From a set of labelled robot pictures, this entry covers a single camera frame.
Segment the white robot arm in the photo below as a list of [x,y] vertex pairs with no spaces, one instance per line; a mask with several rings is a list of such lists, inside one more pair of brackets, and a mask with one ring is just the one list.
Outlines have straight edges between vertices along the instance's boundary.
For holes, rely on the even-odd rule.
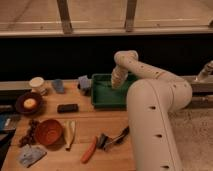
[[136,171],[183,171],[168,113],[190,103],[191,85],[169,71],[140,62],[134,50],[116,52],[114,61],[114,89],[129,73],[138,77],[126,97]]

